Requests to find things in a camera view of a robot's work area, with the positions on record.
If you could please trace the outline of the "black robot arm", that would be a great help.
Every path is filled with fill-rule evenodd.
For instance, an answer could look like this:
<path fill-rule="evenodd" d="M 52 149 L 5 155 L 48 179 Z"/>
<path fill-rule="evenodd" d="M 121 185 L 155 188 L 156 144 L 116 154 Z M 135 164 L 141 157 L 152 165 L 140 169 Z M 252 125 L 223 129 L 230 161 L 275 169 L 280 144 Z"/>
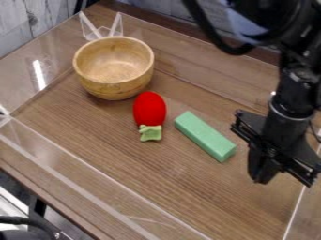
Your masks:
<path fill-rule="evenodd" d="M 279 82 L 270 96 L 268 113 L 239 110 L 230 130 L 248 144 L 248 175 L 266 184 L 288 173 L 305 186 L 321 174 L 321 157 L 306 132 L 321 112 L 321 2 L 318 0 L 220 0 L 234 34 L 243 40 L 228 45 L 196 0 L 184 7 L 212 45 L 230 55 L 243 55 L 258 46 L 272 46 L 279 56 Z"/>

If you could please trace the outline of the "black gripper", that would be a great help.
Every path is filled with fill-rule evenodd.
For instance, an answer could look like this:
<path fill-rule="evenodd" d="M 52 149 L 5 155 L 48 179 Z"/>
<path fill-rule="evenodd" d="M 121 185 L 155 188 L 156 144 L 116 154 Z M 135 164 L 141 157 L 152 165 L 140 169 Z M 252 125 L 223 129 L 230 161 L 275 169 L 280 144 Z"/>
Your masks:
<path fill-rule="evenodd" d="M 236 110 L 232 133 L 248 145 L 248 175 L 267 184 L 278 173 L 288 173 L 306 187 L 321 173 L 321 157 L 307 143 L 313 112 L 278 111 L 270 104 L 266 116 Z"/>

